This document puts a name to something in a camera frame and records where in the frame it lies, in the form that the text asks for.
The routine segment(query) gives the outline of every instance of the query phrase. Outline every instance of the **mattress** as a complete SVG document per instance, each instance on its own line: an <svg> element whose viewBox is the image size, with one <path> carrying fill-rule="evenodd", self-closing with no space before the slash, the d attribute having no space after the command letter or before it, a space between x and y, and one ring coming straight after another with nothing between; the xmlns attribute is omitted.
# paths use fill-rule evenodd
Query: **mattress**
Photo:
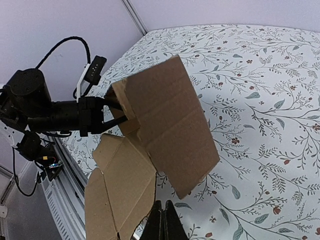
<svg viewBox="0 0 320 240"><path fill-rule="evenodd" d="M89 95L103 97L112 82L174 55L189 74L220 162L183 200L158 173L157 199L175 203L190 240L320 239L320 34L232 24L155 30ZM99 140L78 132L63 140L87 177L97 167Z"/></svg>

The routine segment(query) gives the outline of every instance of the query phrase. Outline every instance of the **brown cardboard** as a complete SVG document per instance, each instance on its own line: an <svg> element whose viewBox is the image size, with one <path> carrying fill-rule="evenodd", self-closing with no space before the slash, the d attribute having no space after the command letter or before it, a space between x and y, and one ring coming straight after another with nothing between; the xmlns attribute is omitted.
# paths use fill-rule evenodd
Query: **brown cardboard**
<svg viewBox="0 0 320 240"><path fill-rule="evenodd" d="M217 164L219 156L200 102L178 56L112 84L106 98L125 137L104 134L93 152L85 188L88 240L129 240L150 211L156 171L165 172L180 199Z"/></svg>
<svg viewBox="0 0 320 240"><path fill-rule="evenodd" d="M129 240L150 211L156 170L145 151L126 137L103 134L93 152L96 168L85 187L85 230L88 240Z"/></svg>

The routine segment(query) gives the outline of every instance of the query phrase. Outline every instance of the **floral bedsheet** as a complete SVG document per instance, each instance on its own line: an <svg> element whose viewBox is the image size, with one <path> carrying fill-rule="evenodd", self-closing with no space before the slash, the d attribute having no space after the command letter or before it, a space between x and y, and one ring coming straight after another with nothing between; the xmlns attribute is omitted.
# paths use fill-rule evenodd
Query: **floral bedsheet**
<svg viewBox="0 0 320 240"><path fill-rule="evenodd" d="M319 240L320 34L256 25L155 30L90 95L177 54L220 162L183 200L159 173L157 198L172 199L190 240ZM75 132L63 141L87 176L99 139Z"/></svg>

